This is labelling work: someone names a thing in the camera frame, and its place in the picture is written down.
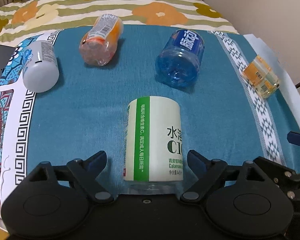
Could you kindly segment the green white label cup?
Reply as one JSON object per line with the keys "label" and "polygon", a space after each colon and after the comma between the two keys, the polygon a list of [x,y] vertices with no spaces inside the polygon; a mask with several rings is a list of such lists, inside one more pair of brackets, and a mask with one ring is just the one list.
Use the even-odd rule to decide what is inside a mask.
{"label": "green white label cup", "polygon": [[175,193],[184,178],[180,106],[144,96],[127,109],[123,179],[128,194]]}

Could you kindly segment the white blue-label cup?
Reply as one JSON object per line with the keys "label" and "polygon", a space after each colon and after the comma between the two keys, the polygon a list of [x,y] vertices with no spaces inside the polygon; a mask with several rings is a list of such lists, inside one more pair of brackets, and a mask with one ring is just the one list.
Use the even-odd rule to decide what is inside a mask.
{"label": "white blue-label cup", "polygon": [[59,79],[59,69],[53,45],[34,41],[23,52],[23,83],[35,93],[50,90]]}

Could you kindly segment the blue transparent plastic cup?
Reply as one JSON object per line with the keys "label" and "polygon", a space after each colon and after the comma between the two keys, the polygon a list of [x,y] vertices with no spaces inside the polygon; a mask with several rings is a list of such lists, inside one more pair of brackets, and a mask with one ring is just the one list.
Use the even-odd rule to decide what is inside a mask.
{"label": "blue transparent plastic cup", "polygon": [[172,88],[186,90],[196,83],[205,44],[194,30],[178,29],[156,58],[156,78]]}

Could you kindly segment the orange label plastic cup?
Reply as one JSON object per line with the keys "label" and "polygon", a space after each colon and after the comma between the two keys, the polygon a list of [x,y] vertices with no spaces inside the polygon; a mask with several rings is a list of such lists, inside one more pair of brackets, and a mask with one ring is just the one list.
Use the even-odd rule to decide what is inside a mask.
{"label": "orange label plastic cup", "polygon": [[108,64],[117,51],[122,33],[121,18],[113,14],[98,16],[79,44],[79,52],[84,62],[98,67]]}

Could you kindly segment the teal patterned table cloth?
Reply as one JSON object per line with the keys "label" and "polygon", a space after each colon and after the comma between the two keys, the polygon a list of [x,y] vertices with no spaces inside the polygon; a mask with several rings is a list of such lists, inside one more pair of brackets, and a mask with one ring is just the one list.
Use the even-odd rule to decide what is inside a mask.
{"label": "teal patterned table cloth", "polygon": [[104,150],[108,164],[98,181],[113,194],[128,193],[123,179],[128,104],[164,96],[180,106],[181,148],[239,165],[258,156],[300,172],[300,147],[287,141],[300,132],[300,96],[288,80],[267,100],[242,77],[257,50],[237,34],[201,31],[205,50],[199,77],[189,92],[159,83],[155,59],[174,29],[126,25],[105,67],[90,67],[79,54],[86,27],[29,37],[20,42],[6,70],[21,68],[25,48],[48,40],[60,77],[51,90],[34,94],[21,75],[0,80],[0,208],[4,199],[41,161],[64,165]]}

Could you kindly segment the floral striped bed quilt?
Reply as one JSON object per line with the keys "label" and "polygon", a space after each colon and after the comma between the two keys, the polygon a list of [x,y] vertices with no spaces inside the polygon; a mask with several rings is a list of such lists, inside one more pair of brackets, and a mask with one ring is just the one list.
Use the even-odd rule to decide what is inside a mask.
{"label": "floral striped bed quilt", "polygon": [[45,32],[92,26],[103,14],[116,15],[124,24],[237,33],[202,0],[30,0],[0,7],[0,44],[14,47]]}

